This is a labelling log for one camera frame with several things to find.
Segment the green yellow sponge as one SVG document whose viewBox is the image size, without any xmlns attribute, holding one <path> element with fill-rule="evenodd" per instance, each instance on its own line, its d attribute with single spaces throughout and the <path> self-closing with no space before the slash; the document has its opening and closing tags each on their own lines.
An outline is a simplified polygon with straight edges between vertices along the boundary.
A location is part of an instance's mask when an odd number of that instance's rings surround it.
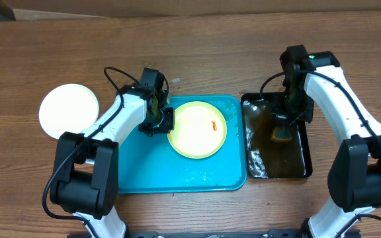
<svg viewBox="0 0 381 238">
<path fill-rule="evenodd" d="M 275 142 L 288 142 L 292 140 L 292 133 L 288 126 L 276 126 L 272 130 L 271 140 Z"/>
</svg>

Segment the yellow plate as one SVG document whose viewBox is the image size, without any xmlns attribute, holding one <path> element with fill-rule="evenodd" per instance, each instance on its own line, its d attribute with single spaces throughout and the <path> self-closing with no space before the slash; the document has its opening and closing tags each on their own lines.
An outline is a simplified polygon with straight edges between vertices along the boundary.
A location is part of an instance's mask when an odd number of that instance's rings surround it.
<svg viewBox="0 0 381 238">
<path fill-rule="evenodd" d="M 192 101 L 175 109 L 174 130 L 167 139 L 180 155 L 204 159 L 220 150 L 227 132 L 226 119 L 215 106 Z"/>
</svg>

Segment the white plate with stain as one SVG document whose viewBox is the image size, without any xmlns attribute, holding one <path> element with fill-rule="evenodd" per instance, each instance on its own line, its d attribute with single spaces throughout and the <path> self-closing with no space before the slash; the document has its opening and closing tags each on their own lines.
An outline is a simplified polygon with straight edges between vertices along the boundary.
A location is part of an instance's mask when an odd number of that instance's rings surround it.
<svg viewBox="0 0 381 238">
<path fill-rule="evenodd" d="M 42 129 L 58 139 L 64 132 L 79 133 L 93 125 L 99 116 L 95 94 L 79 84 L 65 84 L 50 91 L 38 113 Z"/>
</svg>

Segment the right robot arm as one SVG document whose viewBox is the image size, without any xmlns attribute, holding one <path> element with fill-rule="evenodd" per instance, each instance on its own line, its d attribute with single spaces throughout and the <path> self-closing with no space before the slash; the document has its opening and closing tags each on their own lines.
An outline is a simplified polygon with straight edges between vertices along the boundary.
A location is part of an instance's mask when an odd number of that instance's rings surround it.
<svg viewBox="0 0 381 238">
<path fill-rule="evenodd" d="M 333 130 L 339 150 L 327 176 L 329 198 L 304 220 L 296 237 L 360 237 L 351 227 L 381 208 L 381 123 L 362 105 L 331 52 L 309 54 L 303 45 L 288 47 L 279 58 L 284 92 L 271 116 L 279 127 L 271 139 L 290 140 L 289 127 L 311 122 L 318 105 Z"/>
</svg>

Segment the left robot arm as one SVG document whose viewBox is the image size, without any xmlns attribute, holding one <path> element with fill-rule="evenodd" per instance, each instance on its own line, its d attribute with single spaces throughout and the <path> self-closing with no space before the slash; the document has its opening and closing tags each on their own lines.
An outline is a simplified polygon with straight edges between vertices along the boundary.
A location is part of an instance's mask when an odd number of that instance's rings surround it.
<svg viewBox="0 0 381 238">
<path fill-rule="evenodd" d="M 168 96 L 166 77 L 145 68 L 132 85 L 116 88 L 113 105 L 92 126 L 78 134 L 63 133 L 42 195 L 46 214 L 80 221 L 88 237 L 125 237 L 126 225 L 114 207 L 119 148 L 134 128 L 148 137 L 173 130 Z"/>
</svg>

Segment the teal plastic tray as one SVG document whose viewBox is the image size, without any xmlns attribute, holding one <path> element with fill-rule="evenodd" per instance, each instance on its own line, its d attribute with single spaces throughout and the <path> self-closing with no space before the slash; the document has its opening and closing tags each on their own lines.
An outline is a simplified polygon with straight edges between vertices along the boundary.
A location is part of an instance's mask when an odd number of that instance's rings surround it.
<svg viewBox="0 0 381 238">
<path fill-rule="evenodd" d="M 134 129 L 119 149 L 118 191 L 121 194 L 237 190 L 246 179 L 245 136 L 239 101 L 229 95 L 172 97 L 170 106 L 202 101 L 226 119 L 227 136 L 215 154 L 191 159 L 177 153 L 167 135 L 148 137 Z"/>
</svg>

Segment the black water tray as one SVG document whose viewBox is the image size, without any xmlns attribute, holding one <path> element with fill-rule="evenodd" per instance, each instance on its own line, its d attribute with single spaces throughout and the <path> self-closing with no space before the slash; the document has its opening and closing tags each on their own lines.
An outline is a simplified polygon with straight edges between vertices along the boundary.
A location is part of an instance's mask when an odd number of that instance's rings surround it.
<svg viewBox="0 0 381 238">
<path fill-rule="evenodd" d="M 305 122 L 289 126 L 292 140 L 271 140 L 272 130 L 281 126 L 271 116 L 280 93 L 247 93 L 241 97 L 247 172 L 254 179 L 300 179 L 311 176 L 312 159 Z"/>
</svg>

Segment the cardboard panel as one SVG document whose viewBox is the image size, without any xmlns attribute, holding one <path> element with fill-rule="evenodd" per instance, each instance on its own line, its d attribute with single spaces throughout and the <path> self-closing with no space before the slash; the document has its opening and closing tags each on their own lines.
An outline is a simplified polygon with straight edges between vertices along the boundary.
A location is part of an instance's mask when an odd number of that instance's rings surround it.
<svg viewBox="0 0 381 238">
<path fill-rule="evenodd" d="M 381 11 L 381 0 L 7 0 L 12 9 L 101 17 Z"/>
</svg>

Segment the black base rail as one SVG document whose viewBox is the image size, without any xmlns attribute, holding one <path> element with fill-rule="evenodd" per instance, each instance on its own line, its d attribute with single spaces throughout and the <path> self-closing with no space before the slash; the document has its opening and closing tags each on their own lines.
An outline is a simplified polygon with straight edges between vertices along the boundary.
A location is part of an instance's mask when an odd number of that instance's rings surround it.
<svg viewBox="0 0 381 238">
<path fill-rule="evenodd" d="M 297 229 L 271 229 L 260 233 L 165 233 L 126 232 L 126 237 L 132 238 L 297 238 L 307 237 Z"/>
</svg>

